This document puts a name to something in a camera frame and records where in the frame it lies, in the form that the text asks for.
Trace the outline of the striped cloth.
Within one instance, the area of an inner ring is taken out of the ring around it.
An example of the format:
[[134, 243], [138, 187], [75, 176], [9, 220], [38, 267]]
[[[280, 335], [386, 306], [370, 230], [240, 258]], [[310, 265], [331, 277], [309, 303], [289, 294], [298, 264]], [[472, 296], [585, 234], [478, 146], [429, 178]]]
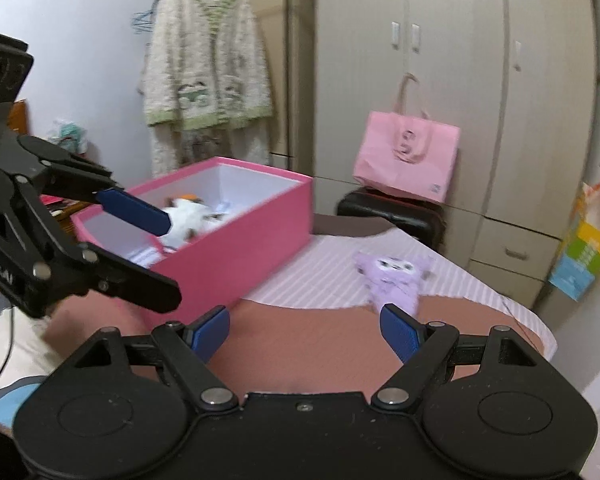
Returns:
[[393, 300], [410, 315], [422, 312], [422, 297], [465, 299], [501, 312], [550, 360], [557, 341], [528, 308], [496, 292], [442, 255], [393, 228], [352, 237], [312, 235], [290, 263], [276, 271], [246, 298], [291, 309], [337, 309], [371, 306]]

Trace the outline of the cream green knit cardigan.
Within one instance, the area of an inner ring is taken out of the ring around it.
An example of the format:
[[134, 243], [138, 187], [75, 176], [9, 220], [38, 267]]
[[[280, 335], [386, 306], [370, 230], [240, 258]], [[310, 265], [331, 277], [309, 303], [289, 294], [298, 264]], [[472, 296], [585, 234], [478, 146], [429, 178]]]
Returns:
[[274, 104], [249, 0], [160, 0], [140, 93], [154, 177], [216, 156], [270, 161]]

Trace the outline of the colourful paper gift bag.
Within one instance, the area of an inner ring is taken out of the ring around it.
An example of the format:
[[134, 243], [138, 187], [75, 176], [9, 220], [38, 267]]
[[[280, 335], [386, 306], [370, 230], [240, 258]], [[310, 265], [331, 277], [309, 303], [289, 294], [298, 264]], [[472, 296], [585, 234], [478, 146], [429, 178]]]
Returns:
[[600, 181], [582, 184], [569, 231], [550, 272], [551, 285], [579, 301], [600, 276]]

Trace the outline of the purple plush toy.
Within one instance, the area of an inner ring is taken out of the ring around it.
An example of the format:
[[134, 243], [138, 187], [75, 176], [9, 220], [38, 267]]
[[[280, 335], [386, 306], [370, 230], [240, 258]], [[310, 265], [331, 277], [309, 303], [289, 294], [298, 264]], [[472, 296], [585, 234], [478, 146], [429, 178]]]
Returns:
[[394, 304], [416, 318], [420, 293], [431, 271], [430, 257], [402, 259], [358, 252], [354, 264], [364, 276], [368, 299], [376, 313], [386, 304]]

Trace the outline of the pink tote bag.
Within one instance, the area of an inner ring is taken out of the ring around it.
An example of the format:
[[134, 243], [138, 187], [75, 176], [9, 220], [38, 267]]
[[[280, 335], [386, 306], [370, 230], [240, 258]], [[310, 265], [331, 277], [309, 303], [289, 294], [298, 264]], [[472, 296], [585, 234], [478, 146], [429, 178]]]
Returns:
[[411, 73], [401, 80], [390, 112], [371, 112], [366, 122], [353, 177], [387, 195], [443, 204], [456, 163], [460, 128], [404, 112]]

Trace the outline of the black suitcase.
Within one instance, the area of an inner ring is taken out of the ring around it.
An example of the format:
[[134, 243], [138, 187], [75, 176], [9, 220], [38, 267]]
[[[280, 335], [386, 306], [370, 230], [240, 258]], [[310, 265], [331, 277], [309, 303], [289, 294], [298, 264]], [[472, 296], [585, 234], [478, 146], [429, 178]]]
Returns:
[[442, 206], [426, 200], [397, 198], [373, 188], [357, 188], [348, 193], [338, 202], [336, 214], [387, 220], [433, 250], [441, 247], [445, 233]]

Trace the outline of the pink cardboard storage box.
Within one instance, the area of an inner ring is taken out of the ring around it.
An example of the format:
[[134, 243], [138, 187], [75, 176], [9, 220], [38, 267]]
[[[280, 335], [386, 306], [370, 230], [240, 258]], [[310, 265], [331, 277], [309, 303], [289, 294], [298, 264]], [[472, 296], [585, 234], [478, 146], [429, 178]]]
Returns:
[[148, 328], [166, 321], [192, 322], [219, 304], [247, 296], [309, 243], [313, 224], [312, 180], [305, 174], [253, 162], [215, 157], [132, 188], [155, 206], [194, 194], [224, 217], [206, 234], [166, 254], [149, 233], [102, 207], [72, 218], [79, 240], [145, 263], [178, 282], [180, 306], [168, 314], [140, 307], [133, 313]]

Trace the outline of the white brown plush toy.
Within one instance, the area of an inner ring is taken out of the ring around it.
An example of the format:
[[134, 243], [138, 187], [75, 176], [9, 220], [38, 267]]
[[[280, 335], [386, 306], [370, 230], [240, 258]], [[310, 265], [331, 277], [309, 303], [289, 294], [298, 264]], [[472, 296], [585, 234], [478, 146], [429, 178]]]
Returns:
[[171, 221], [170, 230], [158, 237], [164, 252], [177, 252], [192, 240], [218, 226], [228, 215], [228, 203], [210, 207], [205, 202], [171, 198], [163, 208]]

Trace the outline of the grey wooden wardrobe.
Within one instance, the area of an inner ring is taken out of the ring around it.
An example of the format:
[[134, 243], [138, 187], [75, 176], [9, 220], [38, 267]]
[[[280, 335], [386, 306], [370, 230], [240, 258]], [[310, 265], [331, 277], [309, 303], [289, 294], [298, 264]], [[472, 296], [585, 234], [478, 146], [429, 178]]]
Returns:
[[316, 0], [315, 208], [334, 212], [374, 110], [460, 128], [445, 255], [532, 307], [569, 224], [595, 94], [592, 0]]

